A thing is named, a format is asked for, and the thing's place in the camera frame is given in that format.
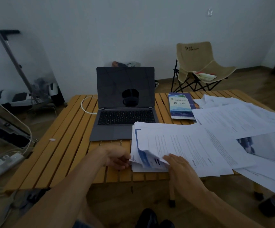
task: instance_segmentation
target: hand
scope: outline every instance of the hand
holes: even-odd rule
[[[98,149],[97,152],[105,156],[105,166],[111,166],[117,170],[123,170],[129,167],[131,155],[124,147],[116,144],[107,144],[101,145],[96,149]]]
[[[204,186],[194,169],[183,157],[173,154],[163,157],[169,164],[170,180],[177,191],[194,206],[200,203],[209,190]]]

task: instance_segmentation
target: laptop keyboard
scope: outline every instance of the laptop keyboard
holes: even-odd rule
[[[152,110],[101,111],[98,125],[133,124],[135,122],[155,123]]]

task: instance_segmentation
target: person's left hand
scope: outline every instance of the person's left hand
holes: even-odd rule
[[[98,147],[99,152],[106,156],[105,166],[111,166],[117,170],[123,170],[129,167],[131,155],[128,151],[116,144],[107,144]]]

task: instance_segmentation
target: beige folding chair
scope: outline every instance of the beige folding chair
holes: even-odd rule
[[[217,84],[219,84],[223,79],[227,79],[235,70],[236,67],[223,67],[220,66],[215,60],[211,48],[210,42],[200,42],[200,43],[190,43],[182,44],[178,43],[177,48],[177,60],[175,63],[175,68],[173,69],[173,80],[171,85],[171,92],[173,89],[174,79],[177,76],[179,87],[177,87],[174,92],[182,91],[186,87],[190,87],[193,91],[212,90]],[[216,78],[211,81],[200,80],[193,72],[201,72],[207,74],[214,74]]]

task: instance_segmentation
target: table leg foot cap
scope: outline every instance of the table leg foot cap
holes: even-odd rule
[[[170,200],[169,199],[169,207],[174,208],[175,207],[175,200]]]
[[[254,196],[258,201],[262,201],[264,199],[263,193],[258,193],[254,191]]]

